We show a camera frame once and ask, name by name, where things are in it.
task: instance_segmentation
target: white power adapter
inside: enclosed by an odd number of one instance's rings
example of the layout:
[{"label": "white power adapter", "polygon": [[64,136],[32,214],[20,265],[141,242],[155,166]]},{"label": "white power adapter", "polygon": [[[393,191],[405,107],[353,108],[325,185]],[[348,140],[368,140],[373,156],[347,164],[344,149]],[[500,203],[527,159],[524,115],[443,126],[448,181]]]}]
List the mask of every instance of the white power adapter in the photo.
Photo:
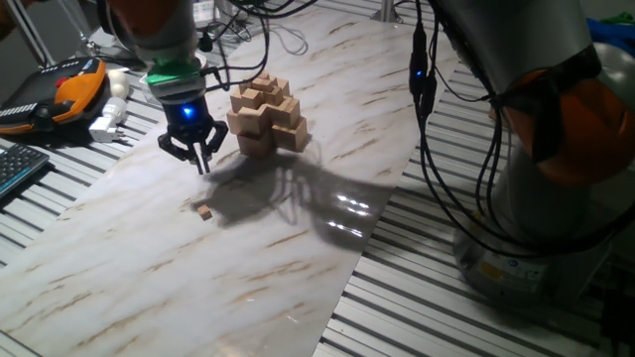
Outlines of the white power adapter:
[{"label": "white power adapter", "polygon": [[121,139],[123,134],[117,131],[117,124],[121,123],[126,115],[126,101],[112,97],[103,107],[101,115],[88,128],[88,132],[97,143],[111,143]]}]

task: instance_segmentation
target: marble-patterned mat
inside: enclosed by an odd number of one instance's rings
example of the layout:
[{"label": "marble-patterned mat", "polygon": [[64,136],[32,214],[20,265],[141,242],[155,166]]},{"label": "marble-patterned mat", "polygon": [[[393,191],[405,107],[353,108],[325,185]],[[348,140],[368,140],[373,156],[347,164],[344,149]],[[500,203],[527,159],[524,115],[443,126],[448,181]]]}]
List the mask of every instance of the marble-patterned mat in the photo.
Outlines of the marble-patterned mat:
[{"label": "marble-patterned mat", "polygon": [[[0,329],[45,356],[312,354],[418,141],[412,28],[318,9],[284,24],[310,50],[272,41],[268,69],[301,99],[306,151],[258,162],[228,137],[200,177],[157,147],[160,123],[0,272]],[[262,53],[255,38],[231,62]]]}]

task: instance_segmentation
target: blue light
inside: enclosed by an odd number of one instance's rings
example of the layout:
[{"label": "blue light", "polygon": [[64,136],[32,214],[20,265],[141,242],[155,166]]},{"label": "blue light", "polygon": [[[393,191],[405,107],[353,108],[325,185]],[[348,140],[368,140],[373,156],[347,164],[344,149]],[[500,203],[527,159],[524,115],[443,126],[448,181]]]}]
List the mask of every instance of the blue light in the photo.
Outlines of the blue light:
[{"label": "blue light", "polygon": [[194,114],[194,110],[189,108],[189,107],[184,107],[183,108],[183,112],[186,114],[188,119],[190,119],[193,116],[193,114]]}]

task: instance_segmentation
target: small wooden cube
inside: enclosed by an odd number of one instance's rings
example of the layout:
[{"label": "small wooden cube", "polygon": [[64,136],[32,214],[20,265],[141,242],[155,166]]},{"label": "small wooden cube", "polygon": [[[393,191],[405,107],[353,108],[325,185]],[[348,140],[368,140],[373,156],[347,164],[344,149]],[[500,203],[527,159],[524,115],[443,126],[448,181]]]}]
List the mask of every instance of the small wooden cube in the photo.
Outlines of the small wooden cube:
[{"label": "small wooden cube", "polygon": [[242,94],[245,90],[249,89],[249,83],[238,84],[238,89],[240,89],[240,94]]},{"label": "small wooden cube", "polygon": [[251,88],[245,89],[240,93],[240,89],[236,90],[229,97],[231,101],[231,110],[238,113],[241,108],[258,109],[264,103],[262,93]]},{"label": "small wooden cube", "polygon": [[262,93],[254,89],[245,89],[242,93],[243,107],[258,109],[265,102]]},{"label": "small wooden cube", "polygon": [[250,158],[264,159],[275,149],[271,130],[265,131],[260,137],[249,134],[239,134],[237,138],[240,154]]},{"label": "small wooden cube", "polygon": [[309,137],[306,118],[300,118],[296,129],[287,129],[274,125],[272,131],[276,147],[296,153],[300,153],[305,148]]},{"label": "small wooden cube", "polygon": [[238,114],[233,110],[227,112],[227,124],[229,124],[229,132],[233,135],[240,133],[240,124],[238,122]]},{"label": "small wooden cube", "polygon": [[278,106],[270,106],[271,122],[286,129],[293,129],[298,126],[300,119],[300,100],[292,97],[285,99]]},{"label": "small wooden cube", "polygon": [[269,79],[269,71],[263,70],[262,73],[258,74],[258,78]]},{"label": "small wooden cube", "polygon": [[282,95],[282,89],[280,87],[274,87],[274,90],[271,93],[262,93],[265,98],[266,104],[271,104],[274,106],[278,106],[282,104],[282,101],[285,99],[284,95]]},{"label": "small wooden cube", "polygon": [[289,88],[289,81],[282,78],[276,78],[276,86],[282,89],[282,95],[291,96],[291,89]]},{"label": "small wooden cube", "polygon": [[251,82],[251,87],[269,93],[274,90],[274,82],[270,79],[256,78]]},{"label": "small wooden cube", "polygon": [[209,210],[209,207],[207,207],[206,205],[202,205],[197,210],[198,210],[198,215],[200,216],[200,218],[202,218],[202,220],[207,220],[212,217],[211,211]]},{"label": "small wooden cube", "polygon": [[243,107],[237,114],[238,133],[260,136],[271,127],[267,105],[257,110]]}]

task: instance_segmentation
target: wooden block puzzle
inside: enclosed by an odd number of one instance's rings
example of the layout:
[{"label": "wooden block puzzle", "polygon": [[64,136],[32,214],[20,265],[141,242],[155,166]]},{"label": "wooden block puzzle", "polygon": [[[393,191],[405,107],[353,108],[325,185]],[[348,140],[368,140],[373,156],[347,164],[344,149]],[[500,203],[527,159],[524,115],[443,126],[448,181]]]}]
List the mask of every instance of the wooden block puzzle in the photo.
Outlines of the wooden block puzzle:
[{"label": "wooden block puzzle", "polygon": [[260,136],[271,128],[269,108],[266,105],[261,105],[259,109],[240,108],[237,122],[240,128],[239,134]]},{"label": "wooden block puzzle", "polygon": [[238,138],[240,154],[251,158],[264,159],[275,149],[270,129],[259,137],[250,134],[239,134],[236,137]]},{"label": "wooden block puzzle", "polygon": [[278,106],[271,107],[271,123],[279,127],[293,129],[300,120],[300,100],[292,97],[285,99]]},{"label": "wooden block puzzle", "polygon": [[271,79],[256,78],[251,82],[251,87],[261,92],[269,93],[274,90],[274,82]]},{"label": "wooden block puzzle", "polygon": [[276,147],[294,152],[301,152],[305,148],[309,137],[306,118],[300,118],[296,129],[287,129],[274,125],[272,131]]},{"label": "wooden block puzzle", "polygon": [[242,93],[240,89],[236,90],[231,94],[229,100],[231,101],[231,110],[235,113],[238,113],[243,107],[258,109],[265,102],[262,92],[251,88],[245,89]]},{"label": "wooden block puzzle", "polygon": [[289,81],[282,78],[276,78],[276,86],[282,89],[282,95],[292,96],[291,89],[289,88]]},{"label": "wooden block puzzle", "polygon": [[271,105],[280,105],[282,101],[285,99],[285,96],[282,94],[282,89],[280,87],[274,87],[270,93],[262,93],[265,103]]},{"label": "wooden block puzzle", "polygon": [[227,112],[227,124],[229,125],[229,132],[233,135],[240,134],[240,124],[238,124],[238,114],[233,110]]},{"label": "wooden block puzzle", "polygon": [[291,95],[286,79],[263,71],[230,96],[229,130],[238,138],[240,153],[262,159],[276,148],[301,152],[308,140],[307,119],[300,100]]}]

